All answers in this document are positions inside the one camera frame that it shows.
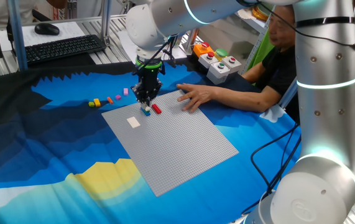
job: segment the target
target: table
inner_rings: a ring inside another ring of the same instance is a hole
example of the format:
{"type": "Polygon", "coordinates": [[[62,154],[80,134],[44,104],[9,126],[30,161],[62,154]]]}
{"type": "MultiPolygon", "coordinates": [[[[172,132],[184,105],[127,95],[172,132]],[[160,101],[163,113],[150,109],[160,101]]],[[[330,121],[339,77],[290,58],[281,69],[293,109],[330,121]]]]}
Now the table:
{"type": "MultiPolygon", "coordinates": [[[[85,35],[99,35],[101,33],[101,17],[66,19],[62,21],[51,21],[49,23],[56,24],[60,22],[76,22],[80,29],[85,33],[85,35]]],[[[126,15],[111,16],[109,25],[111,45],[108,46],[105,50],[84,55],[85,57],[82,55],[75,57],[78,58],[78,61],[86,60],[86,65],[103,65],[109,63],[130,62],[131,60],[127,53],[125,53],[125,51],[123,50],[123,47],[117,35],[119,31],[124,30],[126,30],[126,15]]],[[[183,36],[182,43],[185,43],[187,41],[187,37],[187,35],[183,36]]],[[[0,58],[0,76],[16,72],[18,69],[18,65],[16,62],[16,58],[15,56],[13,56],[12,52],[3,52],[3,56],[3,58],[0,58]]],[[[70,64],[68,58],[64,59],[63,61],[67,64],[70,64]]]]}
{"type": "MultiPolygon", "coordinates": [[[[239,154],[155,197],[101,113],[106,97],[137,83],[131,62],[31,70],[0,77],[0,222],[2,223],[227,223],[266,189],[251,153],[293,127],[278,107],[267,114],[208,103],[200,107],[239,154]],[[101,108],[90,108],[99,98],[101,108]]],[[[188,59],[159,78],[160,94],[177,83],[207,81],[188,59]]],[[[294,141],[288,145],[287,153],[294,141]]],[[[255,158],[271,179],[284,138],[255,158]]],[[[298,159],[297,152],[289,168],[298,159]]]]}

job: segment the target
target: black computer mouse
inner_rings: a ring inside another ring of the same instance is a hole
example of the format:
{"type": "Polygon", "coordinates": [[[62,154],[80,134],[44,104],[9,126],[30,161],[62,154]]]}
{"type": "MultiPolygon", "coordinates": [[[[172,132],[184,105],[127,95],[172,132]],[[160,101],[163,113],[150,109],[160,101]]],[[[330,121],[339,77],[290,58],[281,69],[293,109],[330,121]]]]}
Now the black computer mouse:
{"type": "Polygon", "coordinates": [[[48,23],[40,23],[35,26],[35,33],[42,35],[58,35],[60,33],[60,29],[48,23]]]}

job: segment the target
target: gray lego baseplate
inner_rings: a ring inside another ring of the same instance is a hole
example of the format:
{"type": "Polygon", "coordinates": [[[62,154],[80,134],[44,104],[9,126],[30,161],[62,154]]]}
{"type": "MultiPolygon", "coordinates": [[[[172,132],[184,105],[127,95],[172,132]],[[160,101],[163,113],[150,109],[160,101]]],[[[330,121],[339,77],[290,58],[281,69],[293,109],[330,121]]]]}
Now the gray lego baseplate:
{"type": "Polygon", "coordinates": [[[146,116],[138,103],[103,113],[157,197],[238,153],[202,111],[182,110],[182,95],[158,96],[153,103],[161,114],[146,116]]]}

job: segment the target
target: white paper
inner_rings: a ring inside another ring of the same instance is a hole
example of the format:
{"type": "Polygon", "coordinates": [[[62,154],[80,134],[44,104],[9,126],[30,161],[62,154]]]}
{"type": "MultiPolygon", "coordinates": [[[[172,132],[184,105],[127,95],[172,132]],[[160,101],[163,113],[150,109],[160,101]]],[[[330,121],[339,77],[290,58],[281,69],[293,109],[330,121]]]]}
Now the white paper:
{"type": "Polygon", "coordinates": [[[35,33],[35,26],[22,27],[22,33],[24,36],[24,44],[26,47],[44,44],[47,42],[53,42],[57,40],[64,40],[73,37],[84,36],[85,33],[80,29],[76,22],[63,22],[53,24],[60,29],[60,34],[54,35],[40,35],[35,33]]]}
{"type": "Polygon", "coordinates": [[[0,44],[3,52],[11,50],[11,43],[7,38],[6,30],[0,30],[0,44]]]}
{"type": "MultiPolygon", "coordinates": [[[[44,44],[47,42],[81,37],[85,35],[76,22],[63,22],[53,25],[60,29],[60,34],[57,36],[37,34],[35,33],[35,26],[22,27],[24,45],[28,47],[36,44],[44,44]]],[[[11,50],[11,44],[7,38],[6,30],[0,30],[0,44],[3,52],[11,50]]]]}
{"type": "MultiPolygon", "coordinates": [[[[122,45],[123,49],[127,53],[127,56],[129,56],[129,58],[130,58],[130,60],[132,61],[133,64],[136,64],[137,45],[134,44],[133,41],[130,39],[129,35],[127,34],[127,31],[118,32],[118,37],[119,37],[119,40],[121,41],[121,45],[122,45]]],[[[172,54],[175,57],[175,59],[187,58],[187,55],[179,47],[173,48],[172,54]]],[[[165,53],[162,53],[161,59],[162,60],[168,60],[169,59],[169,55],[167,55],[165,53]]]]}

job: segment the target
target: red lego brick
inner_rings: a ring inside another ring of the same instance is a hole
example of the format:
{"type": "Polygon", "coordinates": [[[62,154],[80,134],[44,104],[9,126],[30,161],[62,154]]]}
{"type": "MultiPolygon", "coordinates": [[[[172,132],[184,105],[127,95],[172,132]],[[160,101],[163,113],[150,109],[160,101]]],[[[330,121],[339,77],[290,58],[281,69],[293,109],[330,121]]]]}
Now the red lego brick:
{"type": "Polygon", "coordinates": [[[159,109],[159,107],[158,107],[156,104],[153,104],[153,105],[152,105],[152,109],[154,109],[154,111],[155,111],[157,114],[162,113],[162,111],[159,109]]]}

